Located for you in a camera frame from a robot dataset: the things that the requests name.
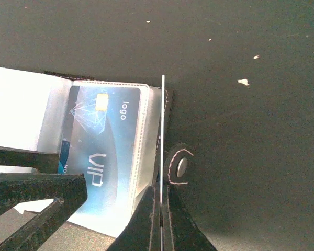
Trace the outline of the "black leather card holder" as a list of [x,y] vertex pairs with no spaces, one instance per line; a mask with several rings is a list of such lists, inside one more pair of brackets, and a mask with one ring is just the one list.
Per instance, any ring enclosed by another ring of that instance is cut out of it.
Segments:
[[0,147],[58,154],[55,171],[87,184],[69,221],[117,237],[154,181],[170,99],[147,84],[0,67]]

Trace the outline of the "blue card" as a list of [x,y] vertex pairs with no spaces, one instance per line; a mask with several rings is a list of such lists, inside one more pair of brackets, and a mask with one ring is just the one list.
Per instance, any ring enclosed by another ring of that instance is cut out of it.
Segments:
[[78,215],[127,207],[140,96],[135,87],[70,88],[58,172],[86,179],[88,197]]
[[165,106],[165,75],[162,75],[161,80],[161,125],[160,125],[160,251],[163,251],[163,147],[164,147],[164,106]]

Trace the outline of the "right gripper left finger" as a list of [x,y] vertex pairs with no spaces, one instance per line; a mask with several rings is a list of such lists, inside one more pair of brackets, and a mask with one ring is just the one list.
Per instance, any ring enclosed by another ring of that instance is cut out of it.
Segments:
[[161,249],[159,195],[155,186],[146,189],[128,225],[108,247],[108,251]]

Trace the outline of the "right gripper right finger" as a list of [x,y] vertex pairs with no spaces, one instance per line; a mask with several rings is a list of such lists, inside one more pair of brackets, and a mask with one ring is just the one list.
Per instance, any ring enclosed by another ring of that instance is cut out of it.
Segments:
[[173,185],[163,187],[162,227],[163,250],[216,250],[194,222]]

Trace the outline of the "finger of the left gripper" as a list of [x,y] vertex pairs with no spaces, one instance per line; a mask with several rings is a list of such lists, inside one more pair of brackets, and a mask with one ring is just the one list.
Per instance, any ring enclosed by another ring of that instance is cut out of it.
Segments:
[[87,200],[82,174],[4,174],[0,173],[0,216],[22,202],[52,199],[10,237],[0,250],[38,250]]
[[58,171],[59,155],[30,150],[0,147],[0,165],[36,168],[40,173],[55,174]]

